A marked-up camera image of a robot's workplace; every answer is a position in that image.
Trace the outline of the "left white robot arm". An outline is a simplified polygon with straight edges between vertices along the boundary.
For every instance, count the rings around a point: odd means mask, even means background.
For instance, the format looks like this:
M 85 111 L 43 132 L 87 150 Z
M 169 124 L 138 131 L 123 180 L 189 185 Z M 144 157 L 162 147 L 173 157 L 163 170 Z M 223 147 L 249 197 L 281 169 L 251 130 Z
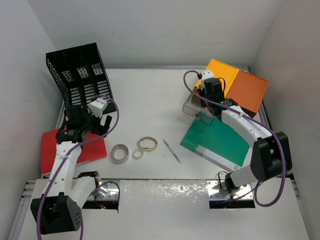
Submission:
M 39 198 L 31 201 L 30 210 L 36 222 L 37 238 L 43 235 L 77 231 L 81 228 L 82 207 L 98 186 L 98 173 L 85 172 L 73 184 L 73 176 L 83 146 L 89 143 L 89 133 L 105 137 L 111 116 L 101 124 L 106 113 L 105 103 L 70 106 L 64 111 L 64 121 L 58 130 L 56 153 L 49 180 Z

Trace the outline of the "left metal arm base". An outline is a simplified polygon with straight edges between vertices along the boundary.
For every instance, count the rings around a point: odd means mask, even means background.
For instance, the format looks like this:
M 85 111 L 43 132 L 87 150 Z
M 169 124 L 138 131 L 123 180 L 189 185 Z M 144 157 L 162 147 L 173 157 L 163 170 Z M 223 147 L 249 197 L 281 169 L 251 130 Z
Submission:
M 101 179 L 98 181 L 99 189 L 89 195 L 88 200 L 117 201 L 120 198 L 120 180 Z

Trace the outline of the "right metal arm base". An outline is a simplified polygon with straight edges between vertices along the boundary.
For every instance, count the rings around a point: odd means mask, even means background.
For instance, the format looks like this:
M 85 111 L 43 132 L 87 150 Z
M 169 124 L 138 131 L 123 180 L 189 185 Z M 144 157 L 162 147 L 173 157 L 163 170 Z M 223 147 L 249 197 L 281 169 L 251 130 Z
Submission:
M 253 200 L 252 187 L 247 184 L 241 186 L 239 189 L 229 193 L 225 188 L 224 180 L 219 181 L 218 179 L 207 180 L 207 193 L 208 199 L 211 202 L 227 201 L 238 199 L 243 196 L 240 200 Z

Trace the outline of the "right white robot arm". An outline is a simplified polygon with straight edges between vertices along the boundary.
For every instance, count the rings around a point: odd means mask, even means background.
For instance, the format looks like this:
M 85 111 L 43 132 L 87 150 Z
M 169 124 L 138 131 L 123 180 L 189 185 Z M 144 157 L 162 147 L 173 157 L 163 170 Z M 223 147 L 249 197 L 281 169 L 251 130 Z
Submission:
M 201 101 L 201 105 L 238 133 L 252 149 L 250 164 L 226 175 L 224 185 L 229 193 L 252 182 L 264 182 L 282 174 L 281 152 L 284 156 L 285 171 L 292 169 L 287 135 L 283 132 L 272 134 L 254 122 L 233 99 L 224 98 L 219 78 L 203 78 L 197 91 L 202 99 L 206 99 Z

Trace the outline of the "beige masking tape roll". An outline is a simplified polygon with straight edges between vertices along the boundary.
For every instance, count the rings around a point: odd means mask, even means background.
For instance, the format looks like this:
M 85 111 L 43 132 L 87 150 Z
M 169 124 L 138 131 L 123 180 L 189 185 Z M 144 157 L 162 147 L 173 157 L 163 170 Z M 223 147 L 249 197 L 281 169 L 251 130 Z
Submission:
M 137 146 L 145 152 L 155 151 L 158 145 L 158 141 L 151 136 L 144 136 L 137 141 Z

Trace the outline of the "large clear tape roll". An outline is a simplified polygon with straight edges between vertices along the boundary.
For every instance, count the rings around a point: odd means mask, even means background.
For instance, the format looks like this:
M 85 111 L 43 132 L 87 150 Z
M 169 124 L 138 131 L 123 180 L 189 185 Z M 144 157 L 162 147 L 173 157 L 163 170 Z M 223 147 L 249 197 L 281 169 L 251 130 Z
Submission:
M 111 157 L 114 164 L 124 164 L 130 159 L 129 148 L 124 144 L 117 144 L 111 150 Z

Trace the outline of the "grey green pen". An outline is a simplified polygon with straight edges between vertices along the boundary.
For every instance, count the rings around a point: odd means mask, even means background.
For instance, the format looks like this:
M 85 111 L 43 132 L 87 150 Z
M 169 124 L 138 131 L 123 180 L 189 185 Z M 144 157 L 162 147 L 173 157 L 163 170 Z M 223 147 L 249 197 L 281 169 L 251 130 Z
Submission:
M 176 155 L 176 153 L 173 151 L 173 149 L 169 146 L 169 144 L 167 143 L 167 141 L 165 139 L 162 139 L 163 143 L 165 144 L 165 146 L 168 148 L 168 150 L 170 151 L 170 153 L 173 155 L 173 157 L 177 160 L 178 163 L 181 164 L 181 160 L 178 158 L 178 156 Z

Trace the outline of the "small white tape roll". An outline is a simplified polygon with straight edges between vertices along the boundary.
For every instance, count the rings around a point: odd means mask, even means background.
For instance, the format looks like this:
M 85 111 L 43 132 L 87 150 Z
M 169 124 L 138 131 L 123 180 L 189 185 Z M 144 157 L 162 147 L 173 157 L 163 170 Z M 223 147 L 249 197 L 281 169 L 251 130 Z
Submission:
M 132 153 L 132 157 L 135 159 L 135 160 L 140 160 L 142 159 L 144 156 L 144 151 L 140 148 L 137 148 L 133 151 Z

